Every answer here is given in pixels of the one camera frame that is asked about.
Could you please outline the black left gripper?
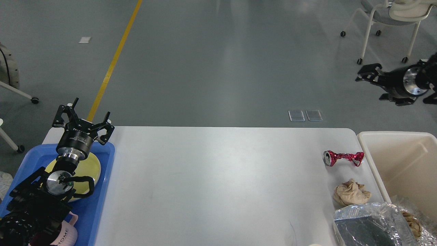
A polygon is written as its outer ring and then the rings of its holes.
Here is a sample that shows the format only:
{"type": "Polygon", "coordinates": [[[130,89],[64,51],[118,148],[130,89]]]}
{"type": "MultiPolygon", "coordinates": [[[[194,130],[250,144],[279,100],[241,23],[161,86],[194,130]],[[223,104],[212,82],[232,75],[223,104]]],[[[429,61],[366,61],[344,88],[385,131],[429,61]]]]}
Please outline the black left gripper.
{"type": "Polygon", "coordinates": [[[53,127],[64,128],[64,133],[56,147],[58,156],[69,156],[81,161],[87,159],[94,141],[105,145],[111,137],[115,127],[109,119],[111,112],[107,112],[103,122],[93,124],[82,120],[75,112],[75,106],[79,98],[73,103],[59,105],[53,119],[53,127]],[[105,134],[99,135],[99,131],[105,130],[105,134]]]}

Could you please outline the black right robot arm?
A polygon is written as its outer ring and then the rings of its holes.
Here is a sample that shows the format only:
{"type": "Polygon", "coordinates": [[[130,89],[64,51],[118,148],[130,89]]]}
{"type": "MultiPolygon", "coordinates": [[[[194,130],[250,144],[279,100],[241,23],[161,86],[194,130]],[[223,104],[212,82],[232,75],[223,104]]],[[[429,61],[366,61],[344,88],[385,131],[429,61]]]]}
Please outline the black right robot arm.
{"type": "Polygon", "coordinates": [[[356,82],[367,81],[382,88],[385,93],[379,100],[390,101],[397,106],[408,106],[424,96],[424,104],[436,105],[437,62],[436,54],[429,59],[420,59],[417,63],[403,66],[392,71],[383,71],[379,63],[367,64],[357,72],[356,82]]]}

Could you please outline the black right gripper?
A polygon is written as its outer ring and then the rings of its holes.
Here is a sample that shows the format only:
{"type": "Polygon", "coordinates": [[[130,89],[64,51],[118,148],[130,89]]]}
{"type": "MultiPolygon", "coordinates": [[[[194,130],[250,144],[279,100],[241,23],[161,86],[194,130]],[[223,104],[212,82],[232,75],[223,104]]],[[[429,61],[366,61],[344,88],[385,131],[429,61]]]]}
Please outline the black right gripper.
{"type": "Polygon", "coordinates": [[[413,105],[417,97],[429,90],[427,79],[420,66],[408,66],[384,72],[379,63],[362,66],[355,78],[356,82],[366,81],[372,85],[383,86],[380,101],[390,101],[397,106],[413,105]]]}

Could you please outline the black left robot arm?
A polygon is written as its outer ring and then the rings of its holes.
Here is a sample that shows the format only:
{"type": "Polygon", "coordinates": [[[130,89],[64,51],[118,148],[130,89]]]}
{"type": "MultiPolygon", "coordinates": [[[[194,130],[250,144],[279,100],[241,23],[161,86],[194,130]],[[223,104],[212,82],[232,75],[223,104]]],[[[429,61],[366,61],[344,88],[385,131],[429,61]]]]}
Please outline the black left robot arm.
{"type": "Polygon", "coordinates": [[[110,112],[101,123],[81,119],[73,103],[60,105],[53,127],[64,133],[56,147],[52,171],[40,167],[10,192],[8,214],[1,218],[1,245],[25,246],[37,233],[53,234],[72,210],[72,198],[83,199],[94,194],[95,181],[90,176],[75,176],[79,163],[89,156],[92,144],[105,145],[114,131],[110,112]]]}

